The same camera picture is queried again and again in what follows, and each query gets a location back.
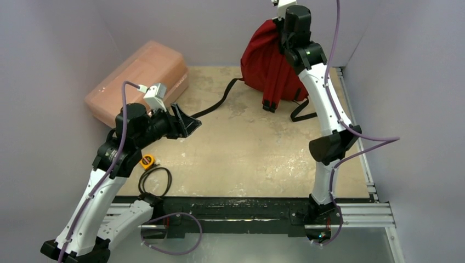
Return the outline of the red backpack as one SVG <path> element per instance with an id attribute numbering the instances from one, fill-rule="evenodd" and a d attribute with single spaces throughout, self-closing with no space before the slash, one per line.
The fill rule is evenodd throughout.
<path id="1" fill-rule="evenodd" d="M 232 79 L 225 88 L 222 98 L 213 106 L 193 115 L 202 117 L 216 110 L 226 100 L 237 81 L 263 93 L 262 105 L 266 111 L 274 112 L 281 100 L 293 101 L 299 106 L 290 114 L 293 122 L 317 117 L 312 112 L 300 115 L 309 105 L 308 92 L 279 50 L 279 27 L 272 19 L 266 20 L 251 37 L 240 60 L 242 77 Z"/>

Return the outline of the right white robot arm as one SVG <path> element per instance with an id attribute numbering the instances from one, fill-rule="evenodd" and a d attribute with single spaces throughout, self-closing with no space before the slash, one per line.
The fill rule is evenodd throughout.
<path id="1" fill-rule="evenodd" d="M 309 219 L 321 223 L 334 209 L 336 165 L 355 144 L 360 126 L 353 126 L 343 111 L 329 79 L 329 66 L 322 46 L 311 38 L 311 11 L 296 1 L 277 3 L 274 22 L 280 33 L 279 46 L 304 85 L 320 122 L 322 136 L 309 142 L 316 161 L 314 187 L 308 206 Z"/>

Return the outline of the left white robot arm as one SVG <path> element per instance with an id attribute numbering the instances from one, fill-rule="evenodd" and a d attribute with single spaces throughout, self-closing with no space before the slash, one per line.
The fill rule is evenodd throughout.
<path id="1" fill-rule="evenodd" d="M 111 252 L 137 226 L 163 219 L 160 197 L 140 195 L 129 208 L 108 224 L 104 218 L 134 167 L 142 160 L 143 148 L 161 139 L 187 138 L 201 121 L 185 114 L 178 104 L 171 111 L 148 113 L 139 103 L 126 104 L 92 164 L 85 191 L 57 238 L 45 241 L 41 253 L 57 262 L 107 262 Z"/>

